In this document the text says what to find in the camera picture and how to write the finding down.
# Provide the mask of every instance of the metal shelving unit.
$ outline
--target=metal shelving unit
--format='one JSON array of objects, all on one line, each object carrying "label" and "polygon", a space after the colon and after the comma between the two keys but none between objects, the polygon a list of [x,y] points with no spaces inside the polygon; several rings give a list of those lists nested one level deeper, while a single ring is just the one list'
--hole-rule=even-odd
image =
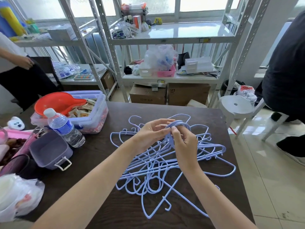
[{"label": "metal shelving unit", "polygon": [[[103,33],[102,30],[102,25],[100,22],[100,19],[97,15],[97,10],[95,8],[94,5],[94,0],[89,0],[90,1],[90,6],[93,12],[93,16],[94,19],[83,24],[82,26],[77,26],[76,24],[76,20],[75,17],[72,13],[72,10],[70,8],[69,3],[67,2],[67,0],[59,0],[63,11],[65,12],[73,30],[74,33],[76,35],[76,39],[75,40],[71,40],[71,41],[62,41],[62,42],[58,42],[58,41],[54,41],[54,40],[50,40],[50,39],[43,39],[43,40],[20,40],[20,41],[16,41],[15,44],[18,45],[19,47],[24,47],[24,48],[34,48],[34,47],[51,47],[51,49],[53,50],[52,47],[58,47],[58,46],[78,46],[83,54],[83,57],[86,61],[86,64],[80,64],[80,67],[84,67],[85,69],[91,69],[93,75],[94,75],[94,79],[90,80],[90,81],[76,81],[72,78],[66,78],[66,79],[62,79],[60,80],[60,82],[62,84],[70,84],[70,85],[98,85],[98,87],[100,88],[100,90],[106,95],[106,100],[109,100],[109,97],[112,93],[112,91],[115,89],[115,87],[117,86],[117,81],[115,81],[115,84],[113,85],[113,87],[109,90],[108,94],[106,93],[102,83],[101,83],[101,77],[103,76],[103,74],[106,72],[106,70],[101,70],[101,65],[105,66],[108,70],[110,70],[114,77],[116,78],[116,74],[114,72],[114,64],[113,61],[111,59],[110,55],[110,51],[109,51],[109,47],[107,44],[107,40],[105,38],[105,34]],[[92,23],[96,23],[96,26],[90,31],[90,32],[86,32],[83,33],[81,30]],[[104,47],[106,49],[106,53],[107,56],[109,58],[110,64],[106,64],[100,57],[100,55],[96,55],[87,45],[85,39],[89,36],[92,36],[93,33],[99,33]],[[101,64],[95,64],[93,58],[95,58],[97,61],[99,61]]]},{"label": "metal shelving unit", "polygon": [[[215,103],[216,97],[222,86],[224,80],[229,79],[228,91],[231,89],[235,82],[236,77],[239,75],[238,71],[248,53],[248,49],[253,41],[253,37],[256,34],[259,23],[264,16],[266,7],[270,0],[262,0],[259,10],[251,30],[249,32],[247,41],[245,43],[242,54],[238,58],[237,66],[231,67],[232,59],[237,48],[237,45],[241,39],[244,32],[246,24],[249,20],[250,14],[253,10],[256,0],[244,0],[244,8],[239,13],[239,16],[234,19],[230,15],[230,10],[233,0],[228,0],[226,8],[223,14],[223,20],[215,22],[191,22],[191,23],[168,23],[162,24],[160,26],[154,26],[151,30],[136,34],[134,38],[127,39],[113,39],[110,33],[109,24],[106,18],[104,6],[102,0],[95,0],[98,8],[98,12],[101,18],[102,26],[105,32],[105,38],[110,49],[109,58],[113,59],[114,71],[116,73],[116,80],[123,92],[123,97],[125,102],[128,102],[128,96],[125,91],[124,81],[129,80],[133,82],[172,82],[172,83],[209,83],[216,84],[215,92],[213,93],[211,100],[209,102],[209,107],[212,107]],[[231,32],[227,28],[227,24],[234,24],[234,30]],[[201,53],[204,45],[207,43],[213,43],[213,54],[212,58],[215,61],[220,61],[222,58],[225,60],[223,63],[220,76],[218,78],[206,77],[203,75],[194,76],[179,76],[175,74],[174,77],[159,78],[159,77],[139,77],[133,75],[125,75],[123,69],[120,69],[118,58],[115,52],[115,46],[120,45],[122,48],[122,62],[125,62],[125,50],[129,55],[129,45],[154,45],[154,44],[200,44],[202,43]],[[220,43],[227,44],[221,53],[220,57],[216,59],[215,52],[219,48]]]}]

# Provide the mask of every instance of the purple plastic basket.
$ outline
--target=purple plastic basket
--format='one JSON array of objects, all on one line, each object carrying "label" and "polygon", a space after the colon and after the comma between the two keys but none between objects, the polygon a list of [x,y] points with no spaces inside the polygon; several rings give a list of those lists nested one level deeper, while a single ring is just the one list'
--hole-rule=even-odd
[{"label": "purple plastic basket", "polygon": [[[64,171],[72,164],[69,160],[73,154],[72,149],[53,130],[34,141],[30,146],[30,152],[39,167],[47,169],[59,168]],[[62,168],[60,165],[66,161],[69,162],[69,165]]]}]

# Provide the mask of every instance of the white cloth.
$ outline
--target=white cloth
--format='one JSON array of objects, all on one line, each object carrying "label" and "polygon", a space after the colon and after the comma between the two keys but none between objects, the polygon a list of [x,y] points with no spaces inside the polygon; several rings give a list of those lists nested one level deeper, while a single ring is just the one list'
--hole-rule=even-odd
[{"label": "white cloth", "polygon": [[[13,43],[8,37],[0,32],[0,47],[12,54],[27,56],[27,54],[23,51],[22,48]],[[16,67],[16,65],[12,64],[8,60],[0,57],[0,73],[8,71]]]}]

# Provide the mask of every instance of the black shoe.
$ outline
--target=black shoe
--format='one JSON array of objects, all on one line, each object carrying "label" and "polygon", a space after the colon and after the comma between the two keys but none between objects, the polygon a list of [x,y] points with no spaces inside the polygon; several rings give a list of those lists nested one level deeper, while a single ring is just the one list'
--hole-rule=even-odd
[{"label": "black shoe", "polygon": [[304,140],[304,136],[288,136],[277,142],[276,146],[294,161],[305,166],[305,152],[300,149],[302,140]]},{"label": "black shoe", "polygon": [[[274,121],[278,121],[280,119],[280,117],[282,116],[282,114],[278,113],[278,112],[274,112],[272,115],[271,115],[271,119],[274,120]],[[295,117],[288,117],[285,122],[293,122],[297,120]]]}]

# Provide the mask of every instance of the person's hand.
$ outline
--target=person's hand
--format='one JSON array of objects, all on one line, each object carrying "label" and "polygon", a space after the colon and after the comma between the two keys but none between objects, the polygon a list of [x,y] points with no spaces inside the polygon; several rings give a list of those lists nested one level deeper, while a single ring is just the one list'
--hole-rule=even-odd
[{"label": "person's hand", "polygon": [[168,122],[173,122],[174,119],[158,119],[146,123],[131,140],[135,145],[136,155],[145,152],[151,145],[170,133],[170,128],[165,128]]},{"label": "person's hand", "polygon": [[196,135],[184,126],[173,126],[171,127],[171,131],[175,143],[176,157],[181,171],[186,172],[191,169],[200,169],[197,161],[198,140]]},{"label": "person's hand", "polygon": [[35,63],[26,56],[11,55],[9,61],[16,66],[29,70]]}]

